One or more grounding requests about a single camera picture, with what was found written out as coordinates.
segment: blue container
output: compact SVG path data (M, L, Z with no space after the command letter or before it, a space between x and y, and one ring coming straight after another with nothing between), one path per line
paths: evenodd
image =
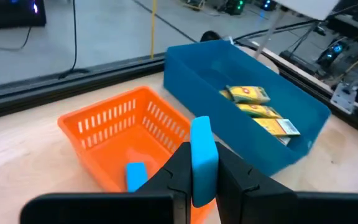
M213 132L248 163L273 175L309 153L331 112L297 86L228 42L170 47L164 87L195 116L209 116ZM272 106L301 133L284 146L218 91L261 86Z

